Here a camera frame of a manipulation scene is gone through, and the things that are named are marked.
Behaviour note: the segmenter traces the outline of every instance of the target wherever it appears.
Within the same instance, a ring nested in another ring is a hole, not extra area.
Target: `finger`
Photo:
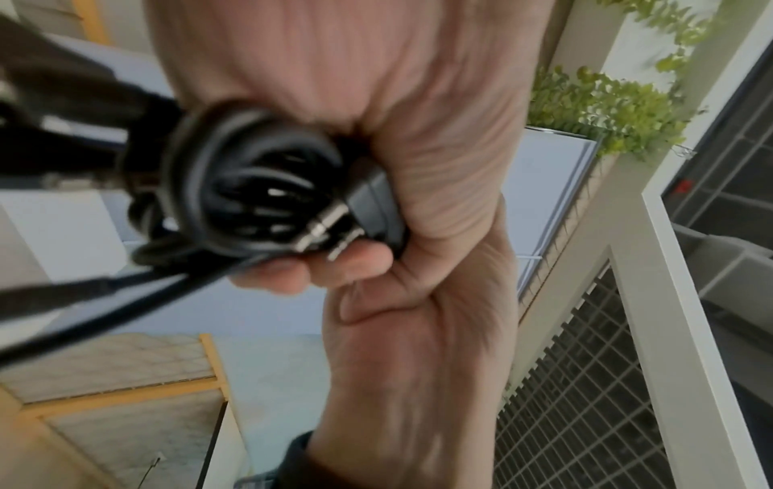
[[[341,319],[359,321],[388,310],[412,307],[425,299],[490,229],[494,213],[482,219],[462,239],[413,237],[400,261],[388,273],[360,280],[341,298]]]
[[[383,243],[359,239],[334,262],[328,261],[327,253],[315,253],[304,260],[311,272],[312,283],[318,287],[337,288],[383,275],[392,266],[392,252]]]
[[[261,288],[275,294],[294,296],[312,282],[308,265],[300,258],[279,258],[230,277],[239,288]]]

